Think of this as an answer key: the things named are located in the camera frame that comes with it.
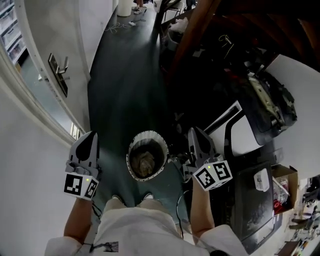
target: white sleeve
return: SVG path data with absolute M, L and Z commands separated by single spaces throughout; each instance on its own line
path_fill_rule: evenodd
M 68 236 L 52 238 L 46 245 L 44 256 L 74 256 L 81 247 L 81 243 Z
M 244 246 L 228 225 L 220 225 L 204 232 L 197 245 L 206 249 L 210 246 L 230 256 L 248 256 Z

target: doorframe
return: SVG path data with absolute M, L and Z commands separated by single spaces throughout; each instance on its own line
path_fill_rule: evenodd
M 47 71 L 44 68 L 45 65 L 44 65 L 42 59 L 40 58 L 40 54 L 37 50 L 35 41 L 33 40 L 32 32 L 30 30 L 29 21 L 27 18 L 26 7 L 25 7 L 25 1 L 26 0 L 14 0 L 15 12 L 16 12 L 17 20 L 18 20 L 18 25 L 19 25 L 19 28 L 20 28 L 20 31 L 22 34 L 22 38 L 25 42 L 26 48 L 29 52 L 29 55 L 30 55 L 33 63 L 35 64 L 35 67 L 36 67 L 37 71 L 39 72 L 40 76 L 45 81 L 46 85 L 48 86 L 48 88 L 52 92 L 53 96 L 55 97 L 55 99 L 57 100 L 59 105 L 63 108 L 63 110 L 66 112 L 66 114 L 69 116 L 71 121 L 77 126 L 77 128 L 83 134 L 86 132 L 89 132 L 88 130 L 84 129 L 84 127 L 77 121 L 77 119 L 74 117 L 72 112 L 69 110 L 68 106 L 63 101 L 62 96 L 61 96 L 62 91 L 61 91 L 61 94 L 59 94 L 57 92 L 58 89 L 56 89 L 55 86 L 49 82 L 49 79 L 48 79 L 49 74 L 47 74 Z M 74 4 L 73 11 L 74 11 L 75 16 L 77 17 L 77 22 L 74 23 L 74 29 L 77 34 L 77 40 L 78 40 L 77 47 L 79 49 L 80 58 L 82 60 L 82 70 L 83 70 L 83 73 L 86 77 L 86 82 L 89 83 L 91 77 L 90 77 L 90 73 L 89 73 L 89 69 L 88 69 L 85 48 L 84 48 L 84 44 L 83 44 L 83 40 L 82 40 L 82 33 L 81 33 L 81 27 L 80 27 L 79 1 L 78 0 L 71 0 L 71 1 Z
M 0 45 L 0 88 L 37 125 L 68 148 L 75 139 L 42 107 Z

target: dark floor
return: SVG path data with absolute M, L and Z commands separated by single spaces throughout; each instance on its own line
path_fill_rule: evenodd
M 176 204 L 182 185 L 174 165 L 167 164 L 162 173 L 147 182 L 135 181 L 126 165 L 129 144 L 136 134 L 154 130 L 166 139 L 170 129 L 166 87 L 159 68 L 160 40 L 153 31 L 155 17 L 151 8 L 144 15 L 127 18 L 113 14 L 107 27 L 116 22 L 145 22 L 138 21 L 129 29 L 119 28 L 116 33 L 104 32 L 95 55 L 88 100 L 91 129 L 99 136 L 99 164 L 103 170 L 95 202 L 103 208 L 112 194 L 117 194 L 133 207 L 152 192 L 177 222 Z M 184 201 L 180 204 L 179 216 L 187 219 Z

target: trash bin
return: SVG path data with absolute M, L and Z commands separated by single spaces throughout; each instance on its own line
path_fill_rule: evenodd
M 183 34 L 172 31 L 170 28 L 168 29 L 168 33 L 166 36 L 165 46 L 170 51 L 176 51 L 179 43 L 181 42 Z
M 153 0 L 153 8 L 156 13 L 160 11 L 161 3 L 162 3 L 162 0 Z
M 128 17 L 131 15 L 133 0 L 119 0 L 118 3 L 118 16 Z
M 130 143 L 126 165 L 136 181 L 146 182 L 163 171 L 168 156 L 165 140 L 157 132 L 146 130 L 136 135 Z M 142 175 L 145 167 L 150 172 Z

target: white container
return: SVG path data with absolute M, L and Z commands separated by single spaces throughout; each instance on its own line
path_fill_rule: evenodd
M 13 44 L 13 40 L 20 33 L 20 29 L 18 24 L 16 23 L 13 27 L 8 29 L 8 31 L 2 36 L 3 44 L 5 47 L 9 47 Z
M 168 29 L 168 33 L 167 33 L 167 48 L 170 50 L 170 51 L 173 51 L 175 52 L 178 48 L 178 45 L 179 43 L 175 42 L 172 40 L 171 36 L 170 36 L 170 33 L 173 33 L 170 28 Z
M 156 13 L 160 11 L 161 3 L 162 3 L 162 0 L 153 0 L 153 8 Z
M 1 17 L 0 17 L 0 31 L 3 31 L 6 29 L 15 19 L 15 13 L 14 9 L 6 11 Z
M 10 0 L 0 0 L 0 12 L 3 11 L 8 5 L 10 5 Z
M 131 10 L 132 10 L 132 3 L 133 3 L 132 0 L 119 0 L 117 15 L 120 17 L 130 16 Z
M 131 154 L 139 147 L 150 144 L 150 142 L 157 144 L 157 147 L 159 149 L 158 152 L 161 151 L 162 156 L 156 157 L 156 154 L 153 154 L 154 158 L 158 159 L 159 161 L 157 162 L 155 160 L 155 167 L 154 167 L 155 170 L 151 176 L 148 176 L 145 178 L 138 177 L 131 166 Z M 159 173 L 163 171 L 163 169 L 165 168 L 165 164 L 167 163 L 168 156 L 169 156 L 169 150 L 164 138 L 162 138 L 160 134 L 158 134 L 153 130 L 146 130 L 136 135 L 133 138 L 132 142 L 130 143 L 128 154 L 126 154 L 126 165 L 128 167 L 128 170 L 131 176 L 136 181 L 146 182 L 153 179 L 155 176 L 157 176 Z
M 266 168 L 258 171 L 253 178 L 256 190 L 266 192 L 270 188 L 269 177 Z

